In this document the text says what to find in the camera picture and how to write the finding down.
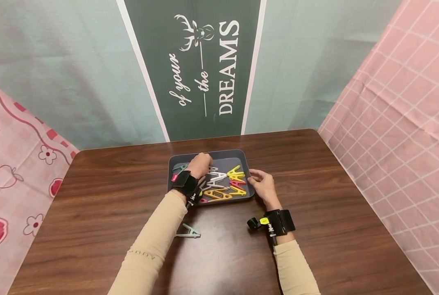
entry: person's left hand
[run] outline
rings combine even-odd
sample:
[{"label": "person's left hand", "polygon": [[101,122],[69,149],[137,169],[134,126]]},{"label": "person's left hand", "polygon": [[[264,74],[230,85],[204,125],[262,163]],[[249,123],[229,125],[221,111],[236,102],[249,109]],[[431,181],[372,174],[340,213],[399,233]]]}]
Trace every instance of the person's left hand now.
[{"label": "person's left hand", "polygon": [[208,167],[212,165],[213,159],[211,156],[201,152],[192,159],[185,170],[190,171],[191,176],[200,179],[208,173]]}]

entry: light blue curtain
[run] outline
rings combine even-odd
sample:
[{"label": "light blue curtain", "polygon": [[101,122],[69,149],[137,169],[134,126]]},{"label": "light blue curtain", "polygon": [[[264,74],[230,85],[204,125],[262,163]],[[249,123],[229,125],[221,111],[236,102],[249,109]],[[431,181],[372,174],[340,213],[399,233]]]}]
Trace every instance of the light blue curtain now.
[{"label": "light blue curtain", "polygon": [[[247,133],[318,128],[397,0],[269,0]],[[163,142],[116,0],[0,0],[0,89],[77,148]]]}]

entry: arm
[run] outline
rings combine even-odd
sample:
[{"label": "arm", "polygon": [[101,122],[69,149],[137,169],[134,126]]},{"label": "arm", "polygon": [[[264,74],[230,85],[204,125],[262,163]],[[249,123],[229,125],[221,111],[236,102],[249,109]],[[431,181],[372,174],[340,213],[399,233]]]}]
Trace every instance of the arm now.
[{"label": "arm", "polygon": [[[267,211],[282,210],[275,192],[273,177],[260,170],[250,169],[252,177],[248,181],[263,199]],[[278,278],[284,295],[320,295],[318,285],[306,259],[292,232],[278,236],[274,255]]]},{"label": "arm", "polygon": [[[210,155],[200,153],[186,170],[198,179],[208,172],[211,162]],[[185,204],[186,197],[176,190],[165,195],[126,253],[108,295],[151,294],[167,251],[187,213]]]}]

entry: pink checkered cloth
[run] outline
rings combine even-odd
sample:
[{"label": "pink checkered cloth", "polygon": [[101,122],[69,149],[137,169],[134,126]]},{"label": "pink checkered cloth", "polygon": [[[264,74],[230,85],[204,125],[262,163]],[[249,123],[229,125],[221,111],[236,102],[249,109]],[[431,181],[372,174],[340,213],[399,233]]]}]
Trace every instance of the pink checkered cloth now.
[{"label": "pink checkered cloth", "polygon": [[78,150],[0,90],[0,295],[5,295]]},{"label": "pink checkered cloth", "polygon": [[403,1],[319,133],[439,294],[439,0]]}]

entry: beige sleeve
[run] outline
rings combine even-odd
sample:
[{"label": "beige sleeve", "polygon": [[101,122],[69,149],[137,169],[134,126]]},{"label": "beige sleeve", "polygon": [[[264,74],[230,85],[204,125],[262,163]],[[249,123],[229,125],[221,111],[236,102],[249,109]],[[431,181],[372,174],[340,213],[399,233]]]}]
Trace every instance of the beige sleeve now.
[{"label": "beige sleeve", "polygon": [[169,192],[124,257],[108,295],[150,295],[158,272],[187,210]]},{"label": "beige sleeve", "polygon": [[296,240],[274,247],[278,278],[284,295],[320,295],[315,277]]}]

